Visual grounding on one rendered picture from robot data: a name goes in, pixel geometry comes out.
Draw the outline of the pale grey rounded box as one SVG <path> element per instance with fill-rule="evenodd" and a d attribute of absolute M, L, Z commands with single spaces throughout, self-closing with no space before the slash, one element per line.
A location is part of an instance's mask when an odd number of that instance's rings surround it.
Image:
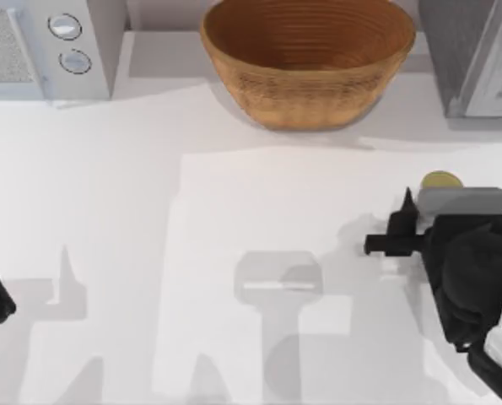
<path fill-rule="evenodd" d="M 439 215 L 502 214 L 499 187 L 430 187 L 419 191 L 418 224 L 431 224 Z"/>

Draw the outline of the yellow-green round object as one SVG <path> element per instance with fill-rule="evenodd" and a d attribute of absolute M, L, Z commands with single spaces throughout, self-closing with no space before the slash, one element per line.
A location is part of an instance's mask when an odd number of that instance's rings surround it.
<path fill-rule="evenodd" d="M 445 170 L 435 170 L 426 174 L 421 180 L 420 187 L 427 188 L 460 188 L 464 187 L 461 179 Z"/>

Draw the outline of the brown woven basket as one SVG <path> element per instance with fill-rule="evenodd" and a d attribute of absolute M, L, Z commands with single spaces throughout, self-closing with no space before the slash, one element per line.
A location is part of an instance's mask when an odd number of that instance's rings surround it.
<path fill-rule="evenodd" d="M 320 131 L 348 125 L 381 97 L 416 30 L 392 0 L 219 0 L 200 36 L 254 122 Z"/>

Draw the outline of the grey cabinet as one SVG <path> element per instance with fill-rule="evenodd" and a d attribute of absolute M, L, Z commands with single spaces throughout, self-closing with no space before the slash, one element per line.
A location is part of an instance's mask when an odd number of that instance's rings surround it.
<path fill-rule="evenodd" d="M 495 0 L 419 0 L 444 113 L 466 115 L 467 82 L 474 55 Z"/>

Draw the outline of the pale microwave oven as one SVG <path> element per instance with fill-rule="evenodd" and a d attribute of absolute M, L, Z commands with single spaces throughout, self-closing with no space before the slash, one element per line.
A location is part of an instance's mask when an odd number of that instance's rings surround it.
<path fill-rule="evenodd" d="M 45 101 L 52 105 L 80 105 L 109 100 L 113 94 L 127 29 L 127 0 L 25 0 L 38 36 L 40 59 L 46 78 Z M 71 14 L 82 27 L 81 36 L 59 40 L 49 30 L 47 20 L 58 14 Z M 77 49 L 86 53 L 92 68 L 74 75 L 61 68 L 58 56 Z"/>

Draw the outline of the small round microwave knob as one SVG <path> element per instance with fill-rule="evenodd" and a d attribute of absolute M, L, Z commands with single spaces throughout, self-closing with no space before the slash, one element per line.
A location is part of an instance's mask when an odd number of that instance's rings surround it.
<path fill-rule="evenodd" d="M 60 53 L 58 61 L 61 68 L 74 75 L 86 74 L 92 68 L 90 57 L 77 49 Z"/>

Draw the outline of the large round microwave knob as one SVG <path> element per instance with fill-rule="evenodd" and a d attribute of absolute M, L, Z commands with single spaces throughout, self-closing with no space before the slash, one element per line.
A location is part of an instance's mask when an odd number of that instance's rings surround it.
<path fill-rule="evenodd" d="M 47 20 L 48 30 L 59 40 L 74 41 L 78 39 L 83 27 L 80 21 L 69 13 L 53 15 Z"/>

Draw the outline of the microwave door with speckled window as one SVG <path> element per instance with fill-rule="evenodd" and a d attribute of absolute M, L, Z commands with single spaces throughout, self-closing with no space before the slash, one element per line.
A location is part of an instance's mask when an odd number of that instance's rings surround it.
<path fill-rule="evenodd" d="M 0 100 L 45 100 L 46 78 L 25 0 L 0 0 Z"/>

